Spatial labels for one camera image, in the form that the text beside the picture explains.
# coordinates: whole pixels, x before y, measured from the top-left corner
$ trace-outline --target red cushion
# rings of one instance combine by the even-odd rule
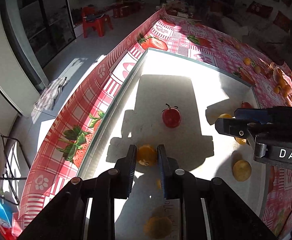
[[[263,18],[268,18],[273,11],[273,8],[253,1],[246,11]]]
[[[290,27],[290,19],[286,17],[281,11],[278,11],[274,24],[288,33]]]

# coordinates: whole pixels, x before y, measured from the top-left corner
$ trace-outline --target glass door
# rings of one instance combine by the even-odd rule
[[[56,54],[57,49],[46,28],[39,0],[17,0],[20,18],[29,44],[44,67]]]
[[[44,67],[75,39],[66,0],[17,0],[30,46]]]
[[[57,52],[75,39],[66,0],[42,0]]]

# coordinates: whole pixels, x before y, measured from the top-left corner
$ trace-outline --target gray floor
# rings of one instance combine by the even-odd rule
[[[58,113],[82,80],[119,42],[154,13],[154,7],[146,6],[128,17],[111,18],[113,30],[106,26],[104,37],[99,37],[97,32],[93,31],[89,32],[86,39],[81,35],[47,64],[44,72],[49,81],[66,76],[69,82],[63,88],[52,111],[33,110],[31,117],[18,118],[13,126],[11,136],[20,140],[30,163],[33,162]],[[10,155],[11,159],[16,160],[16,165],[13,167],[15,175],[18,176],[20,174],[22,177],[26,177],[29,169],[23,160],[20,149],[17,148]],[[25,181],[16,181],[14,183],[18,197],[22,194],[24,183]]]

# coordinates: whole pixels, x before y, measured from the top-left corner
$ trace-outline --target red plastic chair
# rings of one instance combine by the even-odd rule
[[[110,21],[110,17],[108,14],[105,14],[102,18],[96,19],[93,22],[86,22],[86,17],[89,14],[94,14],[95,9],[93,7],[84,7],[81,11],[81,17],[82,17],[82,29],[84,33],[84,38],[87,38],[87,28],[92,27],[93,30],[97,30],[98,36],[103,37],[105,35],[104,31],[104,23],[108,22],[108,26],[110,29],[113,29],[113,26]]]

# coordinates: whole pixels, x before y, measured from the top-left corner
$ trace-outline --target checkered tablecloth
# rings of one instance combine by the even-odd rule
[[[66,130],[80,127],[87,135],[82,146],[83,154],[87,150],[94,130],[92,127],[107,111],[123,81],[145,52],[137,42],[142,33],[145,37],[152,36],[167,45],[167,51],[209,63],[213,66],[233,73],[239,67],[250,73],[256,83],[255,92],[261,107],[285,105],[285,99],[273,92],[275,81],[263,75],[255,74],[253,69],[243,64],[243,58],[249,57],[258,62],[259,58],[267,63],[271,60],[248,45],[241,44],[240,50],[220,41],[234,39],[224,33],[204,25],[194,26],[187,21],[175,19],[166,14],[164,9],[156,12],[142,25],[121,41],[86,77],[74,94],[63,107],[47,136],[45,137],[30,169],[22,194],[20,210],[14,214],[12,233],[18,236],[44,206],[75,177],[77,166],[63,158],[60,149],[67,147],[64,140]],[[210,42],[209,46],[196,45],[187,39],[194,35]],[[287,75],[292,75],[289,67],[281,67]],[[285,216],[290,211],[292,199],[292,171],[275,170],[274,189],[268,194],[264,223],[273,231],[278,230]]]

